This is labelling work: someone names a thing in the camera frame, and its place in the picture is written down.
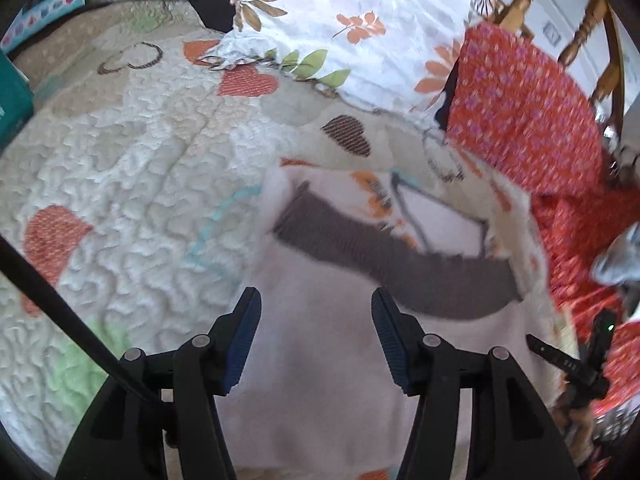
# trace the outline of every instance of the quilted bedspread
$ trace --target quilted bedspread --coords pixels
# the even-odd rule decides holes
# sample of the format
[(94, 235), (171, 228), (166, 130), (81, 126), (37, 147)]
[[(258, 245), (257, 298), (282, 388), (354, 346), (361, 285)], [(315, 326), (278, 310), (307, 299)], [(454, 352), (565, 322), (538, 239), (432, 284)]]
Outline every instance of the quilted bedspread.
[[(175, 349), (229, 311), (264, 173), (293, 163), (401, 171), (492, 216), (504, 229), (493, 248), (544, 299), (553, 339), (524, 193), (310, 83), (261, 66), (209, 70), (197, 59), (219, 37), (186, 2), (115, 4), (72, 19), (16, 62), (37, 87), (38, 111), (0, 158), (0, 231), (114, 354)], [(483, 180), (491, 198), (474, 193)], [(0, 305), (0, 419), (54, 472), (104, 374), (4, 277)], [(547, 402), (555, 380), (536, 384)]]

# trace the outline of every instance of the green leaf print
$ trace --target green leaf print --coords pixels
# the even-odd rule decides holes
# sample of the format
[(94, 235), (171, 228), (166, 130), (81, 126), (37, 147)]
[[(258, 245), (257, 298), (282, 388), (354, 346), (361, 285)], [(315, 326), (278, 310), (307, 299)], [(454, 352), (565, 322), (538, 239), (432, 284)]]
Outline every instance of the green leaf print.
[(298, 76), (299, 79), (309, 79), (324, 65), (326, 53), (327, 51), (324, 48), (313, 51), (300, 62), (293, 73)]
[[(88, 325), (118, 359), (131, 348), (124, 327), (95, 321)], [(54, 393), (56, 408), (65, 410), (69, 420), (79, 424), (107, 374), (78, 345), (63, 337), (68, 344), (53, 365), (47, 383)]]
[(351, 68), (343, 68), (321, 77), (318, 79), (318, 82), (327, 85), (329, 88), (338, 88), (338, 86), (342, 86), (344, 84), (350, 73)]
[(300, 53), (297, 50), (290, 52), (284, 58), (282, 58), (282, 69), (284, 72), (291, 72), (298, 65), (298, 56)]

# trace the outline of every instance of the red cloth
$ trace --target red cloth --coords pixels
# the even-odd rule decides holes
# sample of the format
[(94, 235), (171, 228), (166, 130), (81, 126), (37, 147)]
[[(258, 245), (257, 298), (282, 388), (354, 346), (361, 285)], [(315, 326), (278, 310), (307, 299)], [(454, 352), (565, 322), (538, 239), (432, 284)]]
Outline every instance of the red cloth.
[(580, 194), (600, 181), (600, 134), (579, 86), (490, 23), (466, 32), (447, 139), (530, 192)]
[[(580, 342), (593, 317), (622, 317), (616, 289), (590, 279), (591, 264), (640, 220), (640, 190), (600, 183), (600, 134), (587, 98), (547, 54), (495, 25), (467, 31), (446, 139), (532, 193), (556, 306), (568, 306)], [(640, 323), (616, 329), (596, 415), (640, 391)]]

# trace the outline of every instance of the gray fabric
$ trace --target gray fabric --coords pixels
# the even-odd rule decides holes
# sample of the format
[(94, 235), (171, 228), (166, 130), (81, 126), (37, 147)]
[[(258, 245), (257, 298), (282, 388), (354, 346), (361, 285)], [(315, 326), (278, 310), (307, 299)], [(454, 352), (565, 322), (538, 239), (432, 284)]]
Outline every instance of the gray fabric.
[(298, 187), (273, 233), (308, 256), (361, 272), (402, 305), (443, 319), (488, 316), (521, 301), (507, 260), (420, 254), (375, 226), (348, 218), (308, 189)]
[(591, 277), (601, 285), (617, 285), (626, 316), (634, 315), (640, 303), (640, 223), (627, 228), (593, 261)]

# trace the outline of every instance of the teal box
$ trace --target teal box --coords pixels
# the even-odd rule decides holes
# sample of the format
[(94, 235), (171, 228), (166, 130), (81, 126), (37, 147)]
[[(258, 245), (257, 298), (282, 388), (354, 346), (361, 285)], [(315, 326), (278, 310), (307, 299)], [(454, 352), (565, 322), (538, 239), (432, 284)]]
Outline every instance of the teal box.
[(0, 152), (33, 115), (33, 93), (7, 57), (0, 52)]

